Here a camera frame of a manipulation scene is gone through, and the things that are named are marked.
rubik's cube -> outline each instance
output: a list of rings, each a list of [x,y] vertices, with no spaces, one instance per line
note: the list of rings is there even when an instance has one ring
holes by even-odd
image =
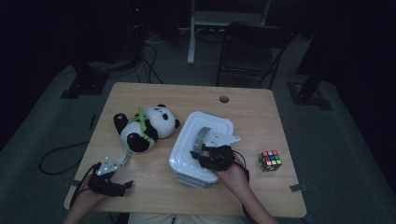
[[[282,164],[282,160],[276,150],[264,151],[260,153],[259,163],[263,172],[269,172],[277,170]]]

black device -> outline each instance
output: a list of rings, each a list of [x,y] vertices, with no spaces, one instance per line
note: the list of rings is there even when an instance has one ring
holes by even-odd
[[[78,186],[76,187],[76,190],[73,194],[73,197],[70,201],[70,207],[72,207],[75,199],[77,198],[78,194],[81,193],[84,190],[81,190],[85,178],[87,175],[93,170],[90,181],[88,182],[88,187],[92,191],[99,193],[99,194],[105,194],[110,197],[123,197],[125,194],[125,190],[129,189],[132,184],[134,183],[133,180],[121,185],[121,184],[116,184],[113,183],[110,179],[111,177],[115,174],[115,171],[109,172],[104,175],[98,175],[97,171],[100,169],[102,163],[98,162],[95,165],[93,165],[87,173],[85,173],[84,177],[82,180],[78,183]]]
[[[202,144],[201,153],[196,151],[190,151],[190,153],[203,168],[214,171],[227,170],[235,160],[235,155],[230,146],[207,147]]]

black cable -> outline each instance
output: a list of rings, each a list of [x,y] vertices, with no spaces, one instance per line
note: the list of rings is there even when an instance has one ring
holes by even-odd
[[[79,146],[87,145],[88,143],[90,143],[90,142],[88,141],[88,142],[83,142],[83,143],[77,143],[77,144],[74,144],[74,145],[71,145],[71,146],[67,146],[67,147],[57,147],[57,148],[55,148],[55,149],[53,149],[53,150],[47,152],[47,153],[43,156],[43,158],[41,159],[40,163],[38,164],[38,169],[41,171],[41,173],[43,173],[43,174],[45,174],[45,175],[61,175],[61,174],[66,173],[67,171],[70,171],[71,169],[73,169],[75,166],[77,166],[77,165],[82,161],[82,158],[79,159],[78,161],[76,161],[76,163],[74,163],[74,164],[73,164],[72,166],[70,166],[69,168],[66,168],[65,170],[62,170],[62,171],[59,171],[59,172],[49,172],[49,171],[44,170],[44,168],[43,168],[44,160],[45,160],[49,155],[51,155],[52,153],[54,153],[54,152],[56,152],[56,151],[64,150],[64,149],[67,149],[67,148],[70,148],[70,147],[79,147]]]
[[[90,68],[93,71],[111,73],[111,72],[117,72],[117,71],[128,71],[132,68],[137,67],[139,63],[140,63],[140,59],[137,58],[137,59],[130,60],[126,64],[121,64],[121,65],[118,65],[118,66],[112,67],[112,68],[101,69],[101,68],[97,68],[97,67],[93,67],[93,66],[90,66]]]
[[[136,64],[136,66],[134,67],[134,70],[129,71],[129,72],[127,72],[127,73],[125,73],[125,74],[122,74],[122,75],[120,75],[120,76],[108,77],[108,79],[126,77],[126,76],[128,76],[128,75],[130,75],[130,74],[132,74],[132,73],[136,73],[137,79],[138,79],[139,82],[140,82],[140,77],[139,77],[138,74],[137,74],[137,69],[140,68],[140,65],[142,65],[142,61],[141,61],[141,59],[138,59],[138,62],[137,62],[137,64]]]
[[[201,37],[195,37],[196,40],[201,41],[201,42],[205,42],[206,44],[219,44],[221,43],[221,38],[219,36],[216,36],[218,39],[211,41],[211,40],[207,40]]]
[[[174,216],[172,217],[172,223],[171,223],[171,224],[175,224],[175,221],[176,221],[176,215],[174,215]]]
[[[157,50],[154,47],[152,47],[152,46],[150,46],[148,44],[145,44],[145,46],[147,46],[147,47],[149,47],[149,48],[154,50],[154,59],[152,60],[151,64],[145,58],[142,57],[143,61],[149,67],[149,70],[148,70],[148,81],[149,81],[149,83],[152,83],[152,81],[151,81],[151,71],[152,71],[154,73],[155,77],[160,81],[160,83],[163,84],[163,81],[160,79],[160,77],[158,76],[158,74],[155,72],[155,70],[153,68],[154,63],[157,60],[157,55],[158,55]]]
[[[241,153],[239,153],[239,152],[237,152],[237,151],[234,151],[233,150],[233,152],[234,153],[236,153],[236,154],[238,154],[241,158],[242,158],[242,160],[244,161],[244,169],[247,169],[247,162],[245,161],[245,158],[244,158],[244,156],[242,156],[242,154]]]
[[[148,69],[146,68],[146,66],[145,66],[145,64],[144,64],[144,63],[142,63],[142,65],[143,65],[143,68],[145,69],[145,77],[146,77],[146,81],[147,81],[147,83],[149,83]]]
[[[73,205],[75,199],[77,198],[77,195],[80,194],[81,192],[83,192],[84,190],[89,189],[89,188],[87,188],[87,189],[84,189],[84,190],[82,190],[82,191],[79,191],[79,190],[81,189],[82,185],[84,184],[85,178],[87,178],[87,175],[91,172],[91,170],[95,167],[95,165],[91,166],[91,168],[88,169],[88,171],[87,171],[87,172],[85,173],[85,175],[82,177],[82,180],[78,183],[78,185],[77,185],[77,187],[76,187],[76,190],[75,190],[75,192],[73,193],[73,197],[72,197],[72,199],[70,200],[70,206],[69,206],[70,208],[72,208],[72,205]]]
[[[138,82],[138,83],[142,83],[142,81],[140,80],[140,76],[139,76],[139,74],[137,73],[137,69],[134,70],[134,73],[136,74],[137,82]]]

forearm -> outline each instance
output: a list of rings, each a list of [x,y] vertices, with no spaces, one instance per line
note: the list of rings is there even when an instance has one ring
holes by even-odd
[[[98,194],[90,189],[82,191],[78,194],[76,200],[70,208],[70,211],[64,220],[64,224],[79,223],[97,204],[99,204],[99,202],[107,197],[108,196],[105,194]]]
[[[250,188],[248,188],[244,193],[240,193],[239,195],[235,194],[235,196],[241,204],[244,205],[251,218],[253,218],[257,223],[277,223]]]

small round object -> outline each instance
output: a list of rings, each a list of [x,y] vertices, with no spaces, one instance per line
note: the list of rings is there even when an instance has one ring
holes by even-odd
[[[224,103],[227,104],[228,102],[230,102],[230,98],[228,98],[228,96],[222,95],[219,97],[219,100]]]

